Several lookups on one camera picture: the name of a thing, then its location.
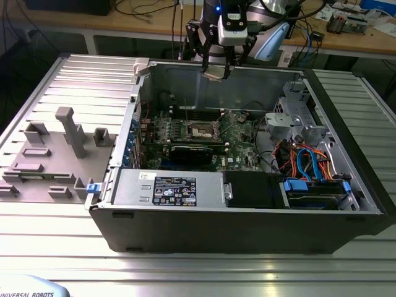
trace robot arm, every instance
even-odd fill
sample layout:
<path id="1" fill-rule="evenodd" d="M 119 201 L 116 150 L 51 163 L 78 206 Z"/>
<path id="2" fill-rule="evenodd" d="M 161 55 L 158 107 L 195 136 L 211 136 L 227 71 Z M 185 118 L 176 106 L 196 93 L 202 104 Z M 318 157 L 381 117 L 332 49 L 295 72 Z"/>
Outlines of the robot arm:
<path id="1" fill-rule="evenodd" d="M 286 20 L 300 18 L 300 4 L 304 1 L 204 0 L 201 19 L 186 25 L 190 48 L 194 59 L 202 61 L 204 75 L 227 79 L 231 70 L 243 64 L 248 56 L 271 60 L 289 30 Z M 209 62 L 225 64 L 224 73 Z"/>

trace blue release latch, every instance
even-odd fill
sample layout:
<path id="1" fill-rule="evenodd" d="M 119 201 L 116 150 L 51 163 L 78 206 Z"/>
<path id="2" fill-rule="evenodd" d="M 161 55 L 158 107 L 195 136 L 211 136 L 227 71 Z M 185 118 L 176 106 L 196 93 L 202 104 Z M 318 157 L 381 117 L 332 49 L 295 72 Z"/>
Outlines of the blue release latch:
<path id="1" fill-rule="evenodd" d="M 308 185 L 306 181 L 301 181 L 299 179 L 287 179 L 283 182 L 283 186 L 285 187 L 285 191 L 308 191 Z"/>
<path id="2" fill-rule="evenodd" d="M 347 192 L 348 194 L 352 191 L 351 185 L 347 181 L 344 181 L 342 185 L 344 187 L 345 192 Z"/>
<path id="3" fill-rule="evenodd" d="M 101 183 L 93 183 L 87 185 L 88 194 L 100 194 L 100 192 L 101 192 Z"/>

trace motherboard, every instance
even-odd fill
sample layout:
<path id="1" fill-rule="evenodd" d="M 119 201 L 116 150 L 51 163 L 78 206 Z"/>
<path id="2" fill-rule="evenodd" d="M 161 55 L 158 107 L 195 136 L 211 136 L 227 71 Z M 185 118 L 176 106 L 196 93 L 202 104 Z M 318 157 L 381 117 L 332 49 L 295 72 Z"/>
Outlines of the motherboard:
<path id="1" fill-rule="evenodd" d="M 141 122 L 143 165 L 151 170 L 261 171 L 255 124 L 242 111 L 154 113 Z"/>

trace blue cable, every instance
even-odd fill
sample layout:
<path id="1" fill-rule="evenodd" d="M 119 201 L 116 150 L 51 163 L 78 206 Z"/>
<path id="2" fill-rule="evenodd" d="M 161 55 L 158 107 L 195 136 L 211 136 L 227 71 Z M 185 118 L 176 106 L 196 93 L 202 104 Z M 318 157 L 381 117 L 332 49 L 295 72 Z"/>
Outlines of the blue cable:
<path id="1" fill-rule="evenodd" d="M 305 28 L 303 28 L 303 27 L 301 27 L 299 25 L 296 25 L 295 27 L 300 28 L 307 35 L 308 50 L 307 50 L 307 53 L 306 53 L 304 59 L 301 61 L 301 64 L 300 64 L 300 67 L 303 67 L 305 62 L 306 62 L 306 60 L 307 60 L 307 58 L 308 58 L 308 56 L 309 56 L 309 50 L 311 49 L 311 38 L 309 37 L 309 33 L 308 33 L 308 31 Z"/>
<path id="2" fill-rule="evenodd" d="M 306 173 L 304 172 L 303 167 L 302 167 L 302 165 L 301 165 L 301 159 L 302 159 L 303 153 L 304 153 L 305 151 L 307 151 L 307 152 L 309 152 L 309 153 L 311 154 L 311 158 L 312 158 L 312 167 L 314 168 L 314 173 L 315 173 L 316 179 L 317 179 L 318 181 L 325 182 L 325 179 L 323 178 L 321 171 L 320 171 L 320 170 L 318 169 L 318 167 L 317 167 L 317 162 L 316 162 L 315 153 L 314 153 L 312 150 L 308 149 L 308 148 L 303 148 L 302 150 L 300 150 L 300 151 L 298 152 L 298 155 L 297 155 L 297 168 L 298 168 L 298 171 L 301 172 L 301 174 L 302 174 L 303 176 L 305 176 L 306 179 L 307 179 L 308 181 L 312 181 L 311 177 L 310 177 L 308 174 L 306 174 Z"/>

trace power supply label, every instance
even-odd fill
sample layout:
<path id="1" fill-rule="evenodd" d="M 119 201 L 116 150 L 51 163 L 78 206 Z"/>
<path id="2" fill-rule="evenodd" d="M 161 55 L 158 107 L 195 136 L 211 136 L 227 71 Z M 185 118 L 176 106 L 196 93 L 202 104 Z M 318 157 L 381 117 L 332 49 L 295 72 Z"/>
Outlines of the power supply label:
<path id="1" fill-rule="evenodd" d="M 153 204 L 165 206 L 197 206 L 196 178 L 156 177 Z"/>

